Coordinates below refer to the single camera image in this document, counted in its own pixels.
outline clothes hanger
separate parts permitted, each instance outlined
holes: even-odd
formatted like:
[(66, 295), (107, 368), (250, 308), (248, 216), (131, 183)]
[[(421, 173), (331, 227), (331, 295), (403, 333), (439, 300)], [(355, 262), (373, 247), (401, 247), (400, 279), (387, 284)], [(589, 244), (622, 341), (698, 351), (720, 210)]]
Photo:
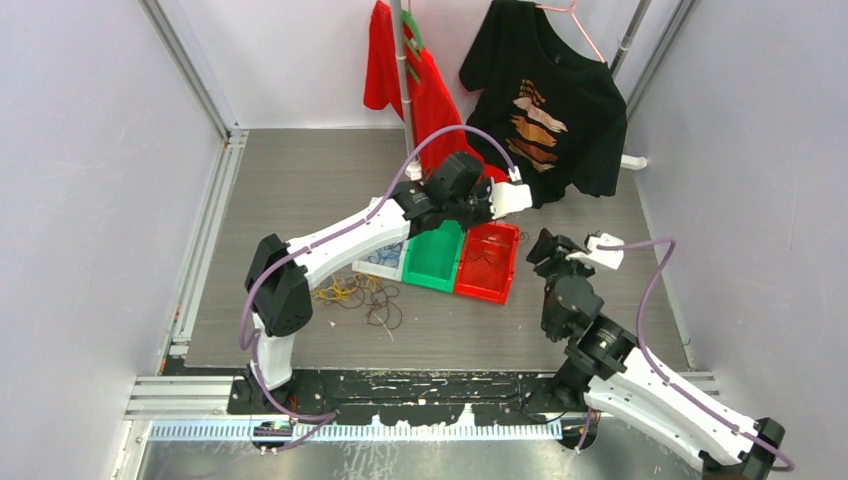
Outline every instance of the clothes hanger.
[(566, 8), (549, 7), (547, 5), (536, 5), (536, 8), (538, 8), (540, 10), (550, 10), (552, 12), (570, 13), (571, 18), (574, 19), (574, 23), (577, 24), (577, 28), (580, 29), (580, 33), (583, 34), (583, 37), (585, 37), (586, 41), (589, 42), (589, 46), (592, 47), (592, 50), (595, 51), (595, 55), (597, 55), (598, 58), (601, 59), (601, 63), (607, 63), (607, 61), (604, 60), (604, 56), (601, 55), (601, 51), (598, 50), (598, 47), (595, 46), (595, 42), (593, 42), (592, 39), (589, 38), (589, 34), (586, 33), (586, 29), (583, 28), (583, 25), (580, 23), (580, 20), (577, 19), (577, 0), (572, 0), (571, 5), (569, 5)]

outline gray tabletop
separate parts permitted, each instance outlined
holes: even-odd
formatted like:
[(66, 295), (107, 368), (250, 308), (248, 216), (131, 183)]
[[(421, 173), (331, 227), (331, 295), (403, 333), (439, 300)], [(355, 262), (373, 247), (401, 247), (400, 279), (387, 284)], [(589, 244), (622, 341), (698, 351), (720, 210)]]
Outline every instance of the gray tabletop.
[[(244, 277), (257, 242), (283, 240), (331, 225), (381, 195), (404, 157), (398, 130), (251, 131), (213, 256), (186, 364), (243, 366), (237, 331)], [(366, 324), (365, 310), (317, 305), (297, 334), (293, 365), (304, 368), (543, 370), (558, 368), (563, 344), (539, 327), (543, 279), (523, 258), (542, 227), (580, 239), (597, 230), (625, 241), (649, 237), (632, 172), (623, 171), (611, 198), (566, 197), (541, 210), (510, 216), (531, 235), (519, 248), (506, 305), (397, 284), (403, 324), (391, 336)], [(652, 251), (628, 253), (617, 272), (592, 278), (604, 312), (627, 328), (656, 269)], [(664, 288), (647, 310), (649, 344), (669, 366), (687, 368)]]

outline metal floor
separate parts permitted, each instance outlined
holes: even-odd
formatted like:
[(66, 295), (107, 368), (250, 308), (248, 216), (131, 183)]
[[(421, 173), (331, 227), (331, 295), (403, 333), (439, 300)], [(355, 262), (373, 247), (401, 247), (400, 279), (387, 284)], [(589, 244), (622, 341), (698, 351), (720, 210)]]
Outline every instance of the metal floor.
[[(244, 366), (238, 347), (244, 278), (257, 242), (331, 225), (382, 195), (404, 155), (400, 130), (252, 130), (209, 269), (186, 357), (189, 366)], [(398, 284), (394, 299), (403, 324), (391, 332), (365, 321), (365, 309), (315, 306), (297, 334), (293, 366), (449, 370), (556, 370), (565, 345), (539, 328), (543, 279), (523, 261), (547, 227), (582, 241), (605, 231), (625, 241), (648, 238), (633, 174), (623, 171), (612, 198), (581, 195), (573, 187), (559, 203), (510, 216), (531, 238), (518, 251), (505, 306)], [(631, 330), (642, 292), (656, 269), (650, 250), (625, 256), (618, 272), (592, 278), (604, 312)], [(646, 333), (655, 354), (676, 370), (688, 365), (665, 289), (647, 309)]]
[(332, 480), (699, 479), (683, 459), (630, 425), (604, 418), (578, 456), (554, 440), (307, 443), (260, 456), (246, 443), (155, 442), (139, 479), (321, 478)]

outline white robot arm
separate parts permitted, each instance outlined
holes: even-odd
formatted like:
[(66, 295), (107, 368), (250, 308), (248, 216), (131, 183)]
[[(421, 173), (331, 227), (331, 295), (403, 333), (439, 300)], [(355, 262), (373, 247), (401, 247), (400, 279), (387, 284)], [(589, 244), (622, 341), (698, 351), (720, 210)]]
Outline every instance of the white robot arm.
[(603, 234), (579, 245), (543, 229), (527, 255), (546, 280), (542, 329), (552, 341), (568, 339), (568, 359), (553, 380), (556, 397), (566, 410), (591, 408), (624, 420), (704, 478), (765, 479), (775, 461), (769, 450), (779, 447), (784, 428), (722, 405), (601, 313), (604, 302), (587, 279), (596, 267), (617, 269), (623, 252), (615, 249), (623, 243)]
[[(469, 228), (532, 205), (530, 189), (517, 174), (514, 184), (494, 183), (481, 178), (482, 171), (471, 155), (454, 154), (426, 180), (400, 182), (390, 198), (375, 198), (367, 208), (319, 232), (285, 244), (276, 235), (260, 242), (245, 282), (248, 290), (270, 265), (304, 252), (260, 282), (253, 301), (253, 323), (261, 331), (257, 356), (269, 390), (291, 378), (295, 333), (312, 316), (311, 291), (333, 272), (380, 247), (434, 230), (445, 220)], [(251, 368), (255, 374), (255, 365)]]

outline cable clip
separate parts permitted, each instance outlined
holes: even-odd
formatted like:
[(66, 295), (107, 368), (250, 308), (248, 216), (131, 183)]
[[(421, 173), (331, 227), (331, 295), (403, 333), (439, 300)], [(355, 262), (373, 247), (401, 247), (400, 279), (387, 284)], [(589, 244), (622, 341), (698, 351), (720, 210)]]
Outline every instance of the cable clip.
[(512, 167), (507, 169), (509, 172), (509, 179), (512, 180), (512, 183), (521, 183), (521, 172), (518, 171), (518, 167)]

